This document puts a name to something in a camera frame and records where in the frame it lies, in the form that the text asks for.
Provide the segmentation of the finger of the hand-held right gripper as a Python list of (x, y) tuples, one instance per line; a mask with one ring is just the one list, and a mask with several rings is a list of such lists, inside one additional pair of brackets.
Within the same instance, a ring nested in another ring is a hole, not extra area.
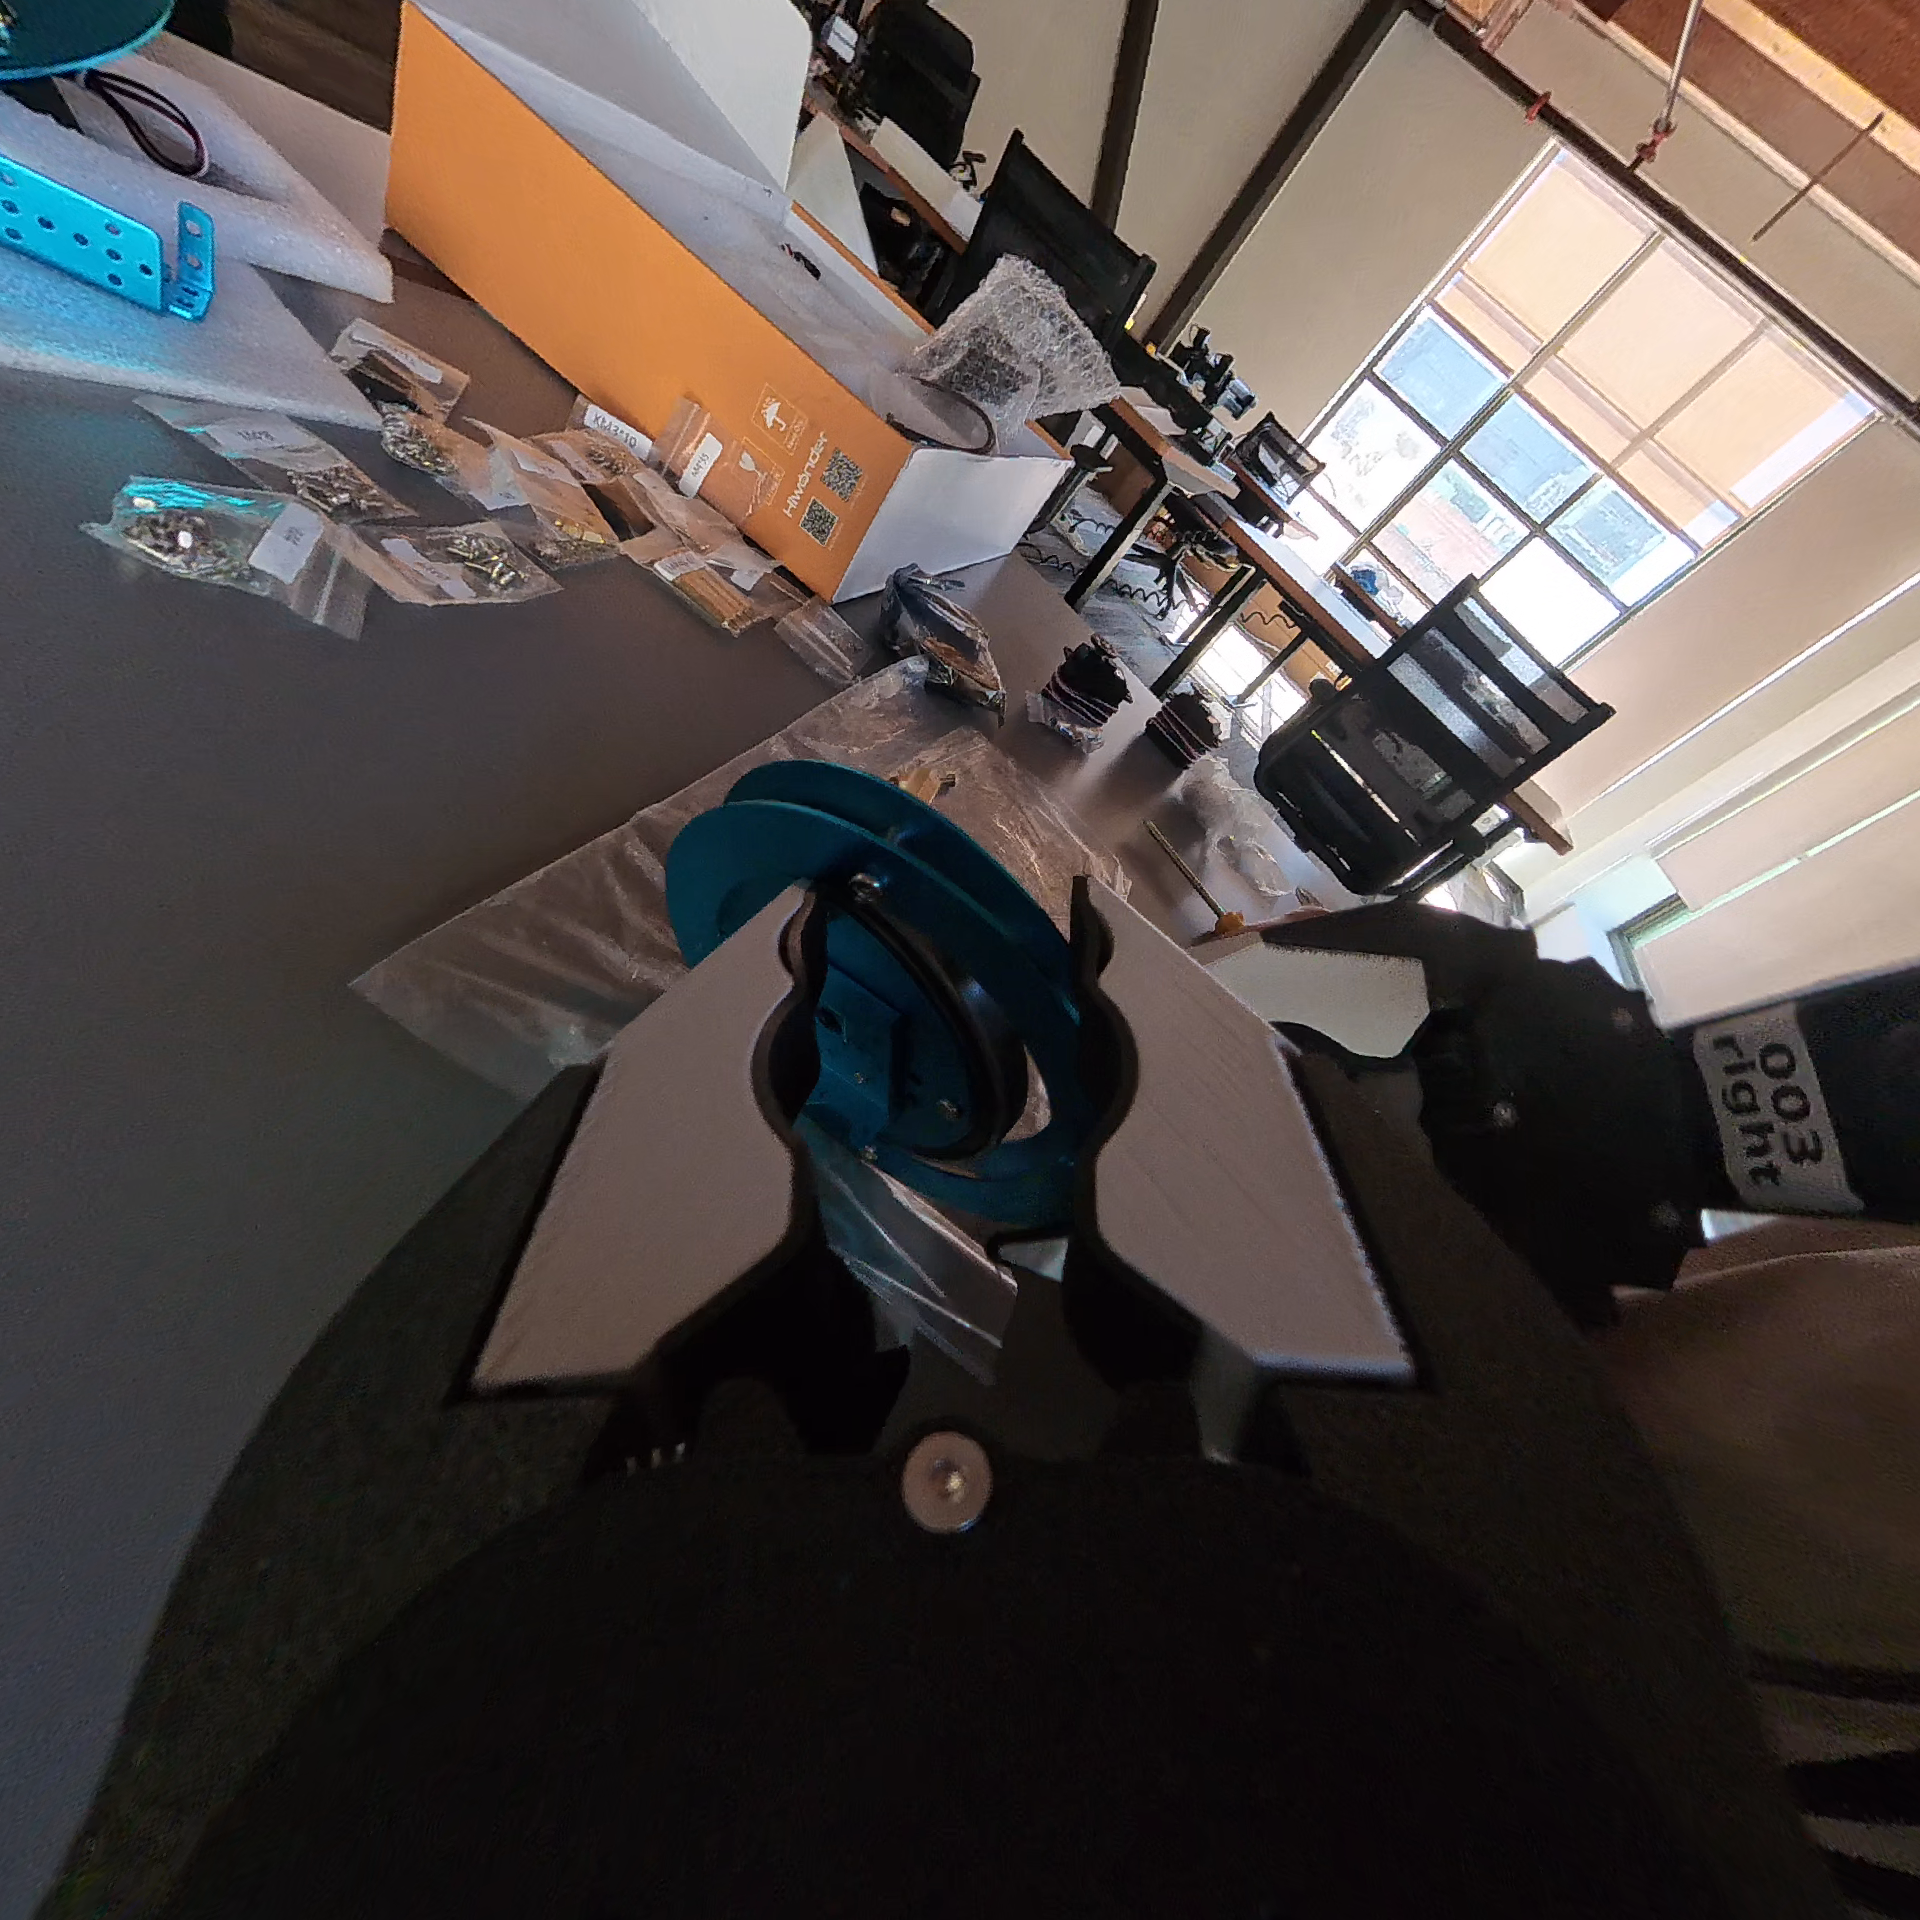
[(1239, 932), (1206, 944), (1206, 967), (1247, 1009), (1347, 1053), (1404, 1053), (1433, 1000), (1418, 958), (1271, 944)]

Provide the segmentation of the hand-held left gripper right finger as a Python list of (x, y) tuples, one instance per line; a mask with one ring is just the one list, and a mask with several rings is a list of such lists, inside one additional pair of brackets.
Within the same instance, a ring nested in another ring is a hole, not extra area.
[(1273, 1388), (1420, 1381), (1297, 1052), (1106, 881), (1072, 884), (1090, 1128), (1072, 1179), (1068, 1327), (1202, 1459), (1297, 1464)]

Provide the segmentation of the crumpled clear plastic wrap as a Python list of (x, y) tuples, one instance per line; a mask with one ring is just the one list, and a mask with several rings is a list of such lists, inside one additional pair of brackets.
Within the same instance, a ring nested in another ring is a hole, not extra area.
[(1262, 899), (1292, 895), (1281, 856), (1267, 840), (1267, 809), (1260, 797), (1233, 779), (1225, 759), (1210, 755), (1182, 779), (1182, 799), (1200, 823), (1207, 846)]

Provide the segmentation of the long wooden office desk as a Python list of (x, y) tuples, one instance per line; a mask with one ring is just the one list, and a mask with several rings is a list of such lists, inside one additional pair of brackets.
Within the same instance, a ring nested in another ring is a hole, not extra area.
[(1233, 479), (1231, 489), (1206, 489), (1202, 467), (1159, 429), (1148, 401), (1123, 393), (1095, 406), (1090, 421), (1094, 439), (1072, 445), (1072, 473), (1048, 501), (1028, 540), (1049, 537), (1072, 501), (1113, 460), (1138, 468), (1144, 489), (1108, 527), (1104, 544), (1084, 556), (1064, 595), (1065, 604), (1084, 620), (1102, 608), (1123, 608), (1128, 598), (1116, 581), (1118, 569), (1168, 559), (1168, 605), (1177, 609), (1184, 604), (1180, 564), (1190, 550), (1220, 573), (1184, 628), (1180, 651), (1159, 663), (1159, 693), (1190, 681), (1228, 631), (1241, 631), (1265, 646), (1260, 669), (1236, 696), (1236, 704), (1247, 704), (1302, 651), (1320, 654), (1328, 663), (1328, 679), (1342, 683), (1410, 623), (1408, 615), (1386, 613), (1347, 569), (1338, 569), (1332, 581), (1315, 572), (1298, 545), (1286, 540), (1286, 532), (1298, 534), (1305, 525), (1287, 516), (1265, 479), (1239, 457), (1225, 457), (1220, 467)]

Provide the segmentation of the bubble wrapped part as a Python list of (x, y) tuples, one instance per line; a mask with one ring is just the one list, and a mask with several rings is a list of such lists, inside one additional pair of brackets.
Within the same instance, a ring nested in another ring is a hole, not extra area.
[(1009, 445), (1028, 422), (1084, 414), (1123, 393), (1123, 379), (1065, 289), (1024, 255), (998, 259), (986, 279), (907, 353), (903, 375), (971, 404)]

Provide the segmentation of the person's striped shirt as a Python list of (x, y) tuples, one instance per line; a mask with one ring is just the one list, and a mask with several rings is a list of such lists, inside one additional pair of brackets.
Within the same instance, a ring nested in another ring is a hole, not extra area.
[(1919, 1915), (1919, 1665), (1742, 1647), (1768, 1744), (1855, 1915)]

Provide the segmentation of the silvery parts bag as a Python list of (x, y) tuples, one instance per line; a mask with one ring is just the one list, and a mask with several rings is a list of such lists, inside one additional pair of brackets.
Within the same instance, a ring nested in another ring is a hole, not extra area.
[(947, 581), (913, 564), (896, 569), (880, 591), (878, 639), (896, 659), (922, 661), (927, 691), (1004, 723), (1007, 685), (990, 631)]

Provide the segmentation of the clear plastic bag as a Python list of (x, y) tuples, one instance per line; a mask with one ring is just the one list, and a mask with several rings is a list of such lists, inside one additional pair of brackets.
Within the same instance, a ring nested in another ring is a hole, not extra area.
[[(1129, 879), (1113, 837), (1072, 799), (1084, 761), (1044, 750), (1033, 726), (978, 728), (935, 699), (915, 668), (891, 665), (723, 761), (619, 828), (548, 862), (398, 949), (354, 990), (452, 1062), (516, 1096), (593, 1065), (684, 972), (665, 905), (665, 856), (682, 829), (770, 761), (838, 761), (880, 779), (950, 777), (940, 811), (971, 833), (1058, 927), (1072, 875), (1118, 893)], [(930, 1201), (804, 1119), (832, 1249), (880, 1321), (944, 1352), (980, 1383), (998, 1371), (1018, 1281), (977, 1239), (937, 1224)]]

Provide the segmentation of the teal perforated bracket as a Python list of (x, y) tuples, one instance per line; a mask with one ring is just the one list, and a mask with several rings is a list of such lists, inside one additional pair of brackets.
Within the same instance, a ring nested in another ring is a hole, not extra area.
[(906, 1111), (906, 1012), (835, 967), (816, 1000), (815, 1039), (819, 1076), (804, 1117), (852, 1152), (876, 1148)]

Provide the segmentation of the large grid window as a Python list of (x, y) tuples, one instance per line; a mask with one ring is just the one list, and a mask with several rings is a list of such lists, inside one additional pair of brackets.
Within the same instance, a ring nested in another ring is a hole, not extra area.
[(1394, 620), (1478, 582), (1590, 654), (1881, 408), (1587, 161), (1532, 165), (1310, 435), (1313, 564)]

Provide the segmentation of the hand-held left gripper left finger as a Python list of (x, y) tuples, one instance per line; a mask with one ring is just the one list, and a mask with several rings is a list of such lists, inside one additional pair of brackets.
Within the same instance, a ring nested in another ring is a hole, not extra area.
[(799, 1131), (827, 926), (816, 893), (785, 886), (612, 1043), (480, 1337), (474, 1397), (610, 1399), (631, 1455), (674, 1455), (745, 1383), (808, 1452), (876, 1447), (902, 1351), (827, 1243)]

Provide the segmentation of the row of small hardware bags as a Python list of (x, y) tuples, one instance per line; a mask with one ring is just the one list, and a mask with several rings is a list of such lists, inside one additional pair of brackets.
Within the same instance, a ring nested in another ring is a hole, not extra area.
[(858, 679), (850, 623), (780, 577), (736, 516), (671, 475), (638, 428), (585, 397), (532, 436), (458, 424), (468, 375), (369, 320), (340, 332), (330, 360), (375, 404), (382, 457), (427, 479), (460, 519), (424, 516), (291, 415), (144, 397), (148, 415), (252, 487), (132, 475), (84, 534), (123, 561), (276, 604), (348, 639), (375, 595), (418, 609), (522, 608), (577, 569), (630, 559), (715, 631), (769, 627), (831, 685)]

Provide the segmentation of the blue round turntable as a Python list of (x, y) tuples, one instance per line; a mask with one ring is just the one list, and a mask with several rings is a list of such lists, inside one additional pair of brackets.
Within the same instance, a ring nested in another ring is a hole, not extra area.
[(1064, 1224), (1094, 1111), (1070, 944), (1044, 905), (937, 806), (827, 759), (763, 763), (680, 831), (665, 905), (684, 963), (786, 888), (824, 909), (811, 1039), (831, 969), (907, 1019), (903, 1115), (856, 1155), (1004, 1230)]

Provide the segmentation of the orange box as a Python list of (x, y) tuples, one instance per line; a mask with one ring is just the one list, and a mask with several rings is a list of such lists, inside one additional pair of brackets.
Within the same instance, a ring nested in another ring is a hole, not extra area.
[(747, 540), (838, 600), (903, 564), (1012, 550), (1065, 475), (1032, 428), (978, 447), (902, 379), (922, 318), (792, 196), (673, 172), (619, 182), (402, 4), (390, 224), (571, 385), (651, 439), (706, 414), (687, 468)]

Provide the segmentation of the black mesh office chair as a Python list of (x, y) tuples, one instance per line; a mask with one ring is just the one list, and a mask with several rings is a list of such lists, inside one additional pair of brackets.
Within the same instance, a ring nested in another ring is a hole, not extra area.
[(1156, 271), (1156, 261), (1076, 199), (1020, 128), (1007, 142), (967, 245), (935, 271), (922, 316), (947, 323), (1007, 255), (1039, 267), (1104, 349), (1120, 345)]
[(1614, 716), (1467, 577), (1265, 740), (1256, 793), (1351, 893), (1422, 895), (1520, 829), (1526, 782)]

